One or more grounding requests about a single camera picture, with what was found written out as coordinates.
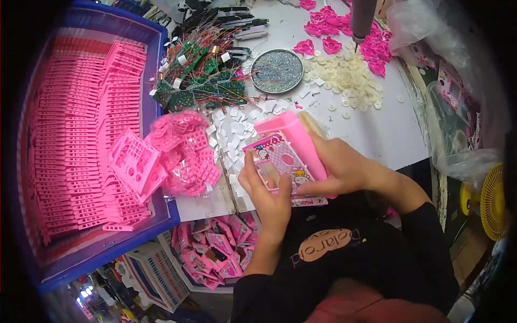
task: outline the cartoon character sticker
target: cartoon character sticker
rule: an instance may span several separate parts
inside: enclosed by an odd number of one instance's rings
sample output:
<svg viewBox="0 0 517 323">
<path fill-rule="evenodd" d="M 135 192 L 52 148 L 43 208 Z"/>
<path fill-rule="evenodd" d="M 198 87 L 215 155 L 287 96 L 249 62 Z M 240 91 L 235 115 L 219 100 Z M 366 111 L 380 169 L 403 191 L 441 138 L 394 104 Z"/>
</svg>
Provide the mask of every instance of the cartoon character sticker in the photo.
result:
<svg viewBox="0 0 517 323">
<path fill-rule="evenodd" d="M 311 179 L 311 177 L 305 173 L 303 167 L 293 167 L 292 174 L 294 176 L 294 183 L 296 184 L 296 187 L 305 182 L 308 182 Z"/>
<path fill-rule="evenodd" d="M 267 152 L 266 148 L 262 145 L 255 146 L 255 149 L 257 150 L 258 157 L 260 157 L 260 160 L 266 160 L 269 159 L 269 153 Z"/>
</svg>

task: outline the workbench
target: workbench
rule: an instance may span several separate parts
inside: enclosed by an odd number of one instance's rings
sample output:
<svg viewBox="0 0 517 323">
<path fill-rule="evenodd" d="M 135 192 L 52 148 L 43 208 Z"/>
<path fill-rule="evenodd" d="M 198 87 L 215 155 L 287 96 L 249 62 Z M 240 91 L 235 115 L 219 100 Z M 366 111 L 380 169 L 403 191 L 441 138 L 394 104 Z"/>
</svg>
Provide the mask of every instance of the workbench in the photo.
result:
<svg viewBox="0 0 517 323">
<path fill-rule="evenodd" d="M 328 0 L 334 11 L 343 16 L 349 13 L 349 8 L 341 0 Z M 320 10 L 324 6 L 323 1 L 318 1 L 316 7 L 311 11 Z M 303 26 L 309 21 L 309 11 L 302 8 L 295 8 L 284 5 L 276 0 L 255 2 L 250 12 L 261 19 L 269 19 L 268 35 L 244 41 L 238 41 L 237 46 L 251 48 L 252 57 L 246 62 L 249 64 L 254 57 L 270 49 L 292 49 L 298 42 L 311 39 L 315 50 L 321 51 L 323 55 L 322 37 L 309 36 Z M 350 43 L 352 38 L 340 33 L 332 36 L 333 39 L 344 45 Z M 428 149 L 422 138 L 419 122 L 415 114 L 414 105 L 417 103 L 412 99 L 406 84 L 409 84 L 403 62 L 395 58 L 386 64 L 386 77 L 374 76 L 374 80 L 383 88 L 384 100 L 380 110 L 370 109 L 362 112 L 359 109 L 343 107 L 341 105 L 342 95 L 334 94 L 330 90 L 321 87 L 321 93 L 317 94 L 318 102 L 309 106 L 305 98 L 298 96 L 298 91 L 303 82 L 294 89 L 280 94 L 268 95 L 273 99 L 291 99 L 297 101 L 303 110 L 307 111 L 319 124 L 328 128 L 330 138 L 341 138 L 353 148 L 368 158 L 375 159 L 381 164 L 393 170 L 398 170 L 429 157 Z M 265 93 L 253 86 L 246 88 L 249 97 L 266 97 Z M 334 103 L 335 111 L 330 111 L 328 106 Z M 248 114 L 256 107 L 253 104 L 242 107 L 242 111 Z M 341 113 L 347 109 L 350 119 L 344 119 Z M 228 141 L 232 140 L 230 124 L 233 120 L 227 113 L 222 128 L 228 134 Z M 223 169 L 221 159 L 218 161 Z M 227 171 L 228 174 L 238 174 L 234 169 Z M 178 211 L 182 221 L 190 221 L 200 218 L 221 216 L 229 213 L 254 210 L 249 197 L 238 197 L 235 194 L 235 187 L 226 178 L 222 178 L 214 191 L 206 197 L 201 198 L 177 198 Z"/>
</svg>

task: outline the hello kitty sticker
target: hello kitty sticker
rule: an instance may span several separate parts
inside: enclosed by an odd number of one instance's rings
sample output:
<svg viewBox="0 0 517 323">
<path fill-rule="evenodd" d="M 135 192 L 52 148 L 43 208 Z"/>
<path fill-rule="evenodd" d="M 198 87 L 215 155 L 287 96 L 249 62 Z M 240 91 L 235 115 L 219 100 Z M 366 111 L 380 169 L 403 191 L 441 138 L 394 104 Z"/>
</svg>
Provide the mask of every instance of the hello kitty sticker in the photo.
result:
<svg viewBox="0 0 517 323">
<path fill-rule="evenodd" d="M 301 196 L 296 189 L 305 182 L 314 181 L 307 167 L 280 132 L 269 135 L 243 148 L 253 152 L 255 167 L 264 185 L 271 193 L 278 193 L 280 177 L 290 174 L 293 192 L 292 206 L 328 204 L 323 196 Z"/>
</svg>

